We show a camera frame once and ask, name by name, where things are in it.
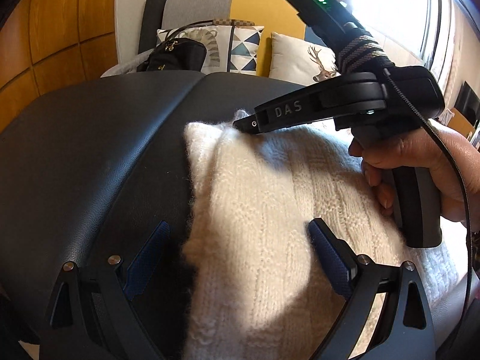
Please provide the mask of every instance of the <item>window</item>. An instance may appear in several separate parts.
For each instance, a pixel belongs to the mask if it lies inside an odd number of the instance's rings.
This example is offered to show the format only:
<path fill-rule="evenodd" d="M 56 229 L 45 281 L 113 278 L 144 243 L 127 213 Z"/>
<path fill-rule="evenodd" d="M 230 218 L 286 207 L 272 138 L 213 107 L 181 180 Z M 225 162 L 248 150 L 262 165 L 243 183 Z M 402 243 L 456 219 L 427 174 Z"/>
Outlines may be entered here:
<path fill-rule="evenodd" d="M 353 15 L 423 61 L 442 90 L 455 31 L 452 0 L 352 0 Z"/>
<path fill-rule="evenodd" d="M 428 0 L 353 0 L 353 15 L 421 56 Z"/>

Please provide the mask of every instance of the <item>black leather seat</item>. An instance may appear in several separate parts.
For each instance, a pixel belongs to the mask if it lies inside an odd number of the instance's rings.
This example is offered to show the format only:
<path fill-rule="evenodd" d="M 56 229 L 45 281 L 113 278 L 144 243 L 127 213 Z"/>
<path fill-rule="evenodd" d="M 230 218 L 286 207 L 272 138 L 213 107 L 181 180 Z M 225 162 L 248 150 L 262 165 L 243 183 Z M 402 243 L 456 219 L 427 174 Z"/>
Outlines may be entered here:
<path fill-rule="evenodd" d="M 28 106 L 0 135 L 0 283 L 30 326 L 41 328 L 65 261 L 128 261 L 165 220 L 169 255 L 133 303 L 164 355 L 178 354 L 193 274 L 179 258 L 191 199 L 183 129 L 298 87 L 147 72 L 64 88 Z"/>

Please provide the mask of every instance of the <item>zebra print pillow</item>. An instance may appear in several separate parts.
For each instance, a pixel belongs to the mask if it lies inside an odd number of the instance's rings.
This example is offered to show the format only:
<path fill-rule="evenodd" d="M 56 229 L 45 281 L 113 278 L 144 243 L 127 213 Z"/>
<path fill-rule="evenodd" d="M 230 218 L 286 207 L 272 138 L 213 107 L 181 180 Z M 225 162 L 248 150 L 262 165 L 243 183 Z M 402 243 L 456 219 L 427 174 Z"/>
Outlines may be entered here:
<path fill-rule="evenodd" d="M 176 31 L 157 30 L 158 44 Z M 232 72 L 256 74 L 257 51 L 263 27 L 261 26 L 206 26 L 187 28 L 176 38 L 201 42 L 207 49 L 202 73 Z"/>

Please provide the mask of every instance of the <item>fuzzy white fabric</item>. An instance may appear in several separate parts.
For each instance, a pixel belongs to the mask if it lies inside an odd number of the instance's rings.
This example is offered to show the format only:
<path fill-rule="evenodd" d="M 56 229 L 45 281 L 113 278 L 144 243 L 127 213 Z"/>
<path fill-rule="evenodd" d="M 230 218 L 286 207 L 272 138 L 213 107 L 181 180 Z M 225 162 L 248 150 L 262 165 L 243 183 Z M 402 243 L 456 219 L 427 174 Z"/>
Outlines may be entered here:
<path fill-rule="evenodd" d="M 344 304 L 310 246 L 313 218 L 377 263 L 414 261 L 430 305 L 463 276 L 445 243 L 418 252 L 405 246 L 379 214 L 359 160 L 324 131 L 249 136 L 229 124 L 190 123 L 185 138 L 195 202 L 183 251 L 198 274 L 184 359 L 311 356 Z M 377 299 L 355 353 L 365 350 L 380 308 Z"/>

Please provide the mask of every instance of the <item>metal screw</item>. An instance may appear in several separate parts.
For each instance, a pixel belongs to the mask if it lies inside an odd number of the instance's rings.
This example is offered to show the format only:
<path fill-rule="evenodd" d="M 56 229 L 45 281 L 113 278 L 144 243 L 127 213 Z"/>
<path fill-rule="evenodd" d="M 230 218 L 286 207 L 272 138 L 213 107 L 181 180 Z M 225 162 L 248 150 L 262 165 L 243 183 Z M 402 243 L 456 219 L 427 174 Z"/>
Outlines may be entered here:
<path fill-rule="evenodd" d="M 74 268 L 74 266 L 75 265 L 71 261 L 68 261 L 68 262 L 63 264 L 63 270 L 65 272 L 71 271 Z"/>
<path fill-rule="evenodd" d="M 366 254 L 359 254 L 357 259 L 358 259 L 358 262 L 360 264 L 363 264 L 364 266 L 367 266 L 368 264 L 371 263 L 370 257 L 368 257 Z"/>
<path fill-rule="evenodd" d="M 121 260 L 121 257 L 118 256 L 117 254 L 114 254 L 113 256 L 109 257 L 109 264 L 111 266 L 115 266 L 120 262 L 120 260 Z"/>
<path fill-rule="evenodd" d="M 414 271 L 415 270 L 415 264 L 412 263 L 412 261 L 405 261 L 403 263 L 403 266 L 407 268 L 409 271 Z"/>

